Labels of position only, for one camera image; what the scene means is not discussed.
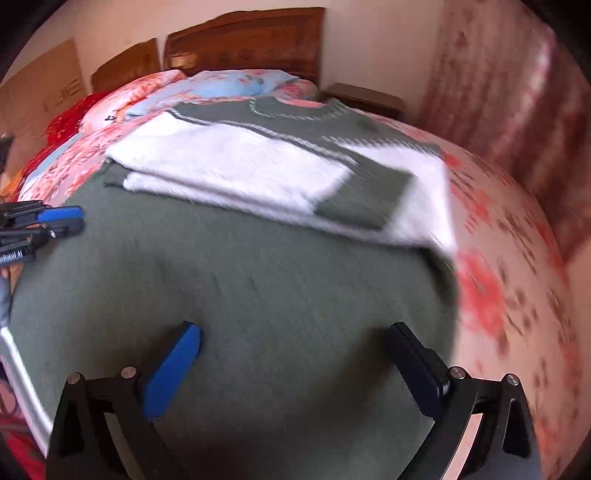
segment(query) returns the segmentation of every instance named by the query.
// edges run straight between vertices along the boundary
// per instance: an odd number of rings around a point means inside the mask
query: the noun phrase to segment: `nightstand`
[[[321,92],[322,99],[336,98],[351,108],[359,108],[370,113],[399,120],[404,109],[403,101],[394,95],[376,92],[367,88],[334,83]]]

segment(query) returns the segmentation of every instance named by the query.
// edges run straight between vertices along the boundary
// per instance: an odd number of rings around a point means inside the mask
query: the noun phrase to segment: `pillow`
[[[88,110],[80,123],[80,133],[90,134],[108,127],[110,124],[115,123],[117,113],[130,103],[185,78],[186,75],[180,70],[167,70],[166,72],[151,73],[123,85]]]
[[[78,101],[78,103],[71,106],[61,115],[55,117],[45,129],[47,144],[60,145],[72,135],[78,133],[80,122],[82,122],[88,110],[108,94],[109,92],[93,93]]]
[[[176,97],[178,102],[181,102],[187,98],[266,95],[297,78],[282,70],[204,70],[148,95],[128,108],[125,116],[143,116],[148,112],[171,106],[171,101]]]

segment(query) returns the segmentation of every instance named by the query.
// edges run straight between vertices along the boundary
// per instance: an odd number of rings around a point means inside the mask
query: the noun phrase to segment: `wooden furniture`
[[[232,12],[168,36],[164,68],[278,69],[318,84],[324,8]]]
[[[322,90],[322,98],[336,98],[351,108],[359,108],[395,120],[402,117],[404,109],[402,100],[394,95],[387,95],[386,93],[347,85],[346,83],[335,83]]]
[[[102,64],[92,74],[93,92],[117,90],[132,80],[160,72],[160,58],[156,39],[138,43]]]

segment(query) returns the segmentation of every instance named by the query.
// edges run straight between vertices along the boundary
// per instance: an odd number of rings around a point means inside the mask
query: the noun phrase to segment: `wall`
[[[240,9],[327,7],[322,85],[391,93],[418,112],[430,72],[444,0],[69,0],[31,38],[7,74],[74,37],[82,75],[127,47]]]
[[[577,320],[577,334],[581,364],[583,365],[579,398],[581,402],[584,402],[585,399],[591,398],[591,349],[589,348],[591,345],[591,322],[588,321],[591,314],[591,241],[587,241],[569,262],[567,272],[573,293],[574,318]],[[577,421],[584,425],[591,425],[591,412],[588,408],[581,409]],[[573,440],[578,441],[579,444],[583,441],[582,438]]]

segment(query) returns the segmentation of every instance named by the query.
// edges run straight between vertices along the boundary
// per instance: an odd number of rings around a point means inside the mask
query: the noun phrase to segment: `blue pillow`
[[[187,100],[184,96],[215,98],[266,95],[297,78],[282,70],[204,70],[148,95],[141,102],[132,105],[125,112],[125,117],[134,118],[172,106]]]

